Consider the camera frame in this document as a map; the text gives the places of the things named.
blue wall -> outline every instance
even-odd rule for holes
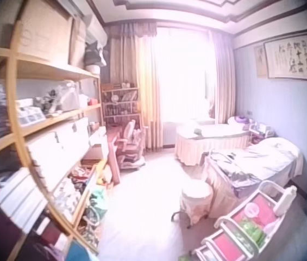
[[[271,125],[278,136],[296,144],[304,154],[303,176],[295,182],[307,192],[307,81],[257,77],[254,47],[235,53],[236,113]]]

plastic container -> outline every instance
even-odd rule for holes
[[[274,213],[276,216],[282,216],[291,206],[293,200],[297,195],[297,188],[295,186],[290,186],[289,188],[285,189],[281,199],[279,202],[274,206]]]

stool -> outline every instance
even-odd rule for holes
[[[202,217],[208,217],[213,195],[214,191],[208,183],[200,179],[190,179],[182,188],[180,211],[172,214],[171,221],[174,221],[176,214],[186,213],[190,219],[187,228],[191,228]]]

ceiling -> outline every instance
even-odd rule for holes
[[[215,28],[231,34],[294,15],[307,0],[86,0],[103,26],[156,19]]]

bed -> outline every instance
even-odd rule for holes
[[[249,131],[228,124],[198,126],[201,134],[195,134],[196,126],[177,129],[175,155],[187,166],[198,165],[204,152],[211,149],[245,148],[249,143]]]
[[[245,149],[212,150],[203,171],[214,190],[209,217],[227,215],[264,180],[284,187],[302,171],[299,148],[283,138],[265,139]],[[266,193],[275,196],[275,191]]]

